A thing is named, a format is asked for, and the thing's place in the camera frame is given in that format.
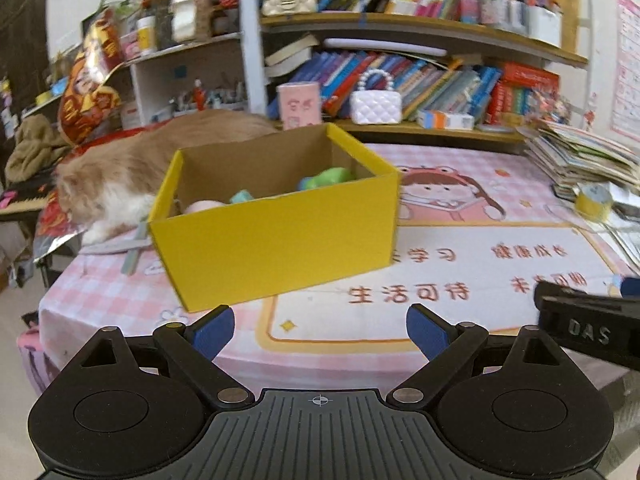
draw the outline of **open box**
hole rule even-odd
[[[348,168],[356,180],[295,191]],[[180,150],[149,229],[189,312],[330,282],[391,263],[399,173],[334,124]],[[197,200],[256,200],[180,215]]]

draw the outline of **pink checkered tablecloth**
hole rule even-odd
[[[612,276],[625,272],[601,240],[587,240],[562,221],[570,214],[558,205],[548,178],[524,157],[425,146],[370,147],[411,182],[402,186],[397,263],[235,305],[236,332],[216,364],[256,394],[262,388],[388,391],[426,362],[406,338],[404,313],[412,301],[428,298],[428,307],[450,322],[470,319],[494,332],[513,333],[536,320],[530,298],[534,274],[548,273],[558,283],[604,293]],[[476,260],[480,242],[451,249],[476,238],[487,243],[478,261],[489,262],[489,273],[482,263],[460,263]],[[415,252],[418,246],[421,253]],[[540,249],[545,247],[546,254]],[[445,248],[450,253],[443,253]],[[435,257],[451,253],[458,254],[457,262],[455,256]],[[102,326],[119,326],[126,336],[148,335],[171,320],[190,323],[203,314],[183,310],[154,250],[142,254],[133,276],[120,273],[123,261],[124,254],[78,256],[40,302],[41,342],[57,367]],[[414,290],[427,275],[433,283]],[[487,284],[487,276],[495,276],[497,285]],[[299,301],[301,294],[305,301]],[[508,312],[506,306],[497,307],[501,297]],[[307,300],[315,301],[313,310],[303,309]],[[583,356],[576,359],[597,386],[624,372]]]

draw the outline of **stack of papers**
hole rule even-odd
[[[526,137],[527,155],[554,181],[562,198],[572,199],[580,182],[640,189],[640,156],[618,142],[549,121],[519,131]]]

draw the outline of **teal toy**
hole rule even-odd
[[[249,200],[253,200],[253,199],[254,199],[254,197],[251,196],[251,193],[249,193],[245,189],[241,189],[240,191],[238,191],[235,195],[233,195],[231,197],[231,199],[229,200],[229,203],[231,203],[231,204],[240,204],[242,202],[249,202]]]
[[[315,189],[316,187],[332,186],[355,180],[353,173],[346,168],[329,168],[316,176],[306,176],[298,184],[298,191]]]

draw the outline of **orange and white cat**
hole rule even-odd
[[[94,146],[57,168],[60,207],[88,228],[83,245],[125,232],[151,210],[177,150],[236,142],[275,131],[266,118],[229,110],[205,110],[150,132]]]

